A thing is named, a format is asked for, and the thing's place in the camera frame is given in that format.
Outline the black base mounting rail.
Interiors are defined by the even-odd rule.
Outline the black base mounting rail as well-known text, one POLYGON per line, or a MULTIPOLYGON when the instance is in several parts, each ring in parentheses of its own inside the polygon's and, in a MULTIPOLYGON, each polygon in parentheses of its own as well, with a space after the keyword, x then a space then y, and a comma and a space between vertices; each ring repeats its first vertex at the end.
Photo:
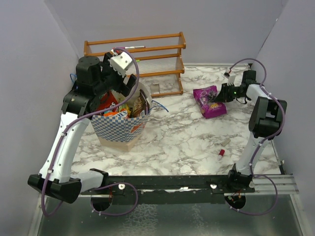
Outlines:
POLYGON ((106 200, 117 205, 139 204, 224 204, 225 194, 253 193, 254 188, 234 180, 231 175, 183 176, 112 176, 106 175, 103 186, 110 188, 87 190, 81 196, 106 200))

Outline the pink marker pen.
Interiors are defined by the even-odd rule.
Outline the pink marker pen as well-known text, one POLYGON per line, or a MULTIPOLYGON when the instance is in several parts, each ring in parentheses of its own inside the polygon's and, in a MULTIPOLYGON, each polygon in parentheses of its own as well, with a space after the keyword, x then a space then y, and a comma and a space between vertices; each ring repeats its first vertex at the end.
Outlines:
POLYGON ((146 46, 129 46, 129 47, 124 47, 124 49, 143 49, 143 48, 146 48, 146 46))

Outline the small red lip balm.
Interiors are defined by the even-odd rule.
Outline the small red lip balm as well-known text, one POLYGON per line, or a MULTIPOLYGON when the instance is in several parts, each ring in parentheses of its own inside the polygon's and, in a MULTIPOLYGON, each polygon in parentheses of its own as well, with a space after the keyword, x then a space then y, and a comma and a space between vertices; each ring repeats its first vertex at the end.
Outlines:
POLYGON ((224 153, 225 153, 225 150, 224 150, 224 149, 221 149, 221 150, 219 151, 218 160, 221 160, 221 159, 223 158, 224 153))

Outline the purple snack packet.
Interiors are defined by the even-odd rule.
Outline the purple snack packet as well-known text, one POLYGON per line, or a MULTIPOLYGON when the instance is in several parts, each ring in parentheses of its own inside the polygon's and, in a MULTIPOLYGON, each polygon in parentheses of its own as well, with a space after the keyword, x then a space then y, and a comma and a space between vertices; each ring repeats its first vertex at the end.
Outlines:
POLYGON ((218 93, 216 86, 193 90, 193 97, 197 102, 204 118, 216 118, 227 114, 226 106, 220 102, 214 102, 218 93))

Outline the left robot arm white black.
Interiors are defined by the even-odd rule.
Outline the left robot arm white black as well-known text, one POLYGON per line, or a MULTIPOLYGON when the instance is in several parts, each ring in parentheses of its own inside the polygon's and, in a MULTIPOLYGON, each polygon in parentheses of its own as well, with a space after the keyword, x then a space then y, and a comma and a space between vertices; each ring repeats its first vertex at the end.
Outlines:
POLYGON ((43 197, 73 203, 80 193, 93 189, 98 194, 108 190, 105 172, 91 169, 78 177, 71 176, 71 166, 80 139, 94 115, 100 112, 100 100, 114 90, 130 99, 139 82, 139 73, 126 72, 136 59, 125 49, 115 48, 104 55, 103 61, 95 56, 84 56, 76 65, 76 81, 63 98, 61 121, 52 149, 38 174, 28 178, 28 185, 43 197))

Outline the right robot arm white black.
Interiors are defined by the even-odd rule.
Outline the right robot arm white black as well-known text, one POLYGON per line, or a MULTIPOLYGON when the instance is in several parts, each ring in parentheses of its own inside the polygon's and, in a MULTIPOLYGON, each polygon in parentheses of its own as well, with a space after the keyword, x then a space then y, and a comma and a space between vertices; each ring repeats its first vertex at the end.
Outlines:
POLYGON ((226 187, 231 192, 247 188, 252 182, 253 171, 264 148, 278 136, 284 126, 287 102, 276 99, 263 84, 256 81, 256 72, 243 72, 241 84, 234 85, 235 76, 228 70, 224 77, 227 83, 221 85, 214 102, 232 102, 238 98, 248 99, 255 103, 249 120, 250 136, 240 159, 228 172, 226 187))

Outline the red Doritos chips bag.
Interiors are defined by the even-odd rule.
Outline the red Doritos chips bag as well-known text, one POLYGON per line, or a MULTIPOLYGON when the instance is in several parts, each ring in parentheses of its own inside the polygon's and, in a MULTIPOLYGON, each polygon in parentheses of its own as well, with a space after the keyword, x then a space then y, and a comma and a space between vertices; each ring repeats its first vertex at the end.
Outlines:
POLYGON ((104 110, 107 108, 112 108, 118 104, 116 98, 114 97, 112 91, 108 91, 103 97, 100 99, 100 105, 97 108, 98 111, 104 110))

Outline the wooden two-tier shelf rack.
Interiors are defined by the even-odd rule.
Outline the wooden two-tier shelf rack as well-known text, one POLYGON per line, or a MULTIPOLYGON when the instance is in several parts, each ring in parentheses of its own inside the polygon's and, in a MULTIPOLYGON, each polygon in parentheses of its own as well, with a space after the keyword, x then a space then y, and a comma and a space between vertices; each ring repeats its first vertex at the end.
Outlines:
POLYGON ((129 49, 130 53, 139 59, 138 67, 140 77, 175 76, 175 83, 171 91, 161 91, 165 82, 153 82, 159 84, 160 94, 152 94, 153 98, 182 95, 184 93, 181 75, 185 68, 182 59, 182 50, 187 46, 182 31, 171 34, 138 36, 109 40, 85 41, 83 54, 85 56, 103 57, 112 48, 129 46, 146 46, 143 49, 129 49))

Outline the blue checkered paper bag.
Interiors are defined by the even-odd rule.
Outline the blue checkered paper bag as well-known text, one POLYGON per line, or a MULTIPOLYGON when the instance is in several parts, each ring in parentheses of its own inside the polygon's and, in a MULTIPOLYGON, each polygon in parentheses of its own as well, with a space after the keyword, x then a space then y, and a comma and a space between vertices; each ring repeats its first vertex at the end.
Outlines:
POLYGON ((166 109, 163 105, 155 102, 147 87, 139 82, 134 95, 126 103, 131 111, 141 89, 144 91, 150 104, 147 115, 137 118, 131 118, 131 114, 129 118, 104 117, 99 114, 92 116, 92 127, 102 146, 130 151, 143 133, 153 109, 157 107, 166 109))

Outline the brown kettle chips bag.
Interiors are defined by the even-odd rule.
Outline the brown kettle chips bag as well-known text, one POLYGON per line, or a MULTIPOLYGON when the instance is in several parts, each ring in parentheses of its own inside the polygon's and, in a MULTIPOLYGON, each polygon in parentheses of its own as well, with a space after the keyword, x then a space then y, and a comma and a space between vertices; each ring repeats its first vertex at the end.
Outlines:
POLYGON ((131 118, 137 118, 145 116, 149 113, 150 104, 145 95, 144 91, 141 89, 139 96, 134 101, 132 111, 131 111, 131 118))

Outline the small beige cork piece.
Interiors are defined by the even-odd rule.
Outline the small beige cork piece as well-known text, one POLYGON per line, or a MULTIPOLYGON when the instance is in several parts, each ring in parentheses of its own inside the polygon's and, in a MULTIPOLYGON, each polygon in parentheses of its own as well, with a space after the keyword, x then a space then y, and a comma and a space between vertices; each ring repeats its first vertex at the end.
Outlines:
POLYGON ((230 143, 230 141, 231 141, 230 138, 226 138, 226 139, 221 143, 221 146, 222 146, 222 147, 225 147, 227 144, 230 143))

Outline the orange Fox's fruit candy bag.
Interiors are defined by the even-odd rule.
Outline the orange Fox's fruit candy bag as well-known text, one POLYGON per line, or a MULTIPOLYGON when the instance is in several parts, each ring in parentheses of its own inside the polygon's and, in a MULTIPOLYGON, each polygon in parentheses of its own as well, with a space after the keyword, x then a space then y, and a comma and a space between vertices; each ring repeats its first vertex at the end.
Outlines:
POLYGON ((129 118, 131 110, 127 104, 123 104, 114 111, 108 111, 103 114, 104 117, 129 118))

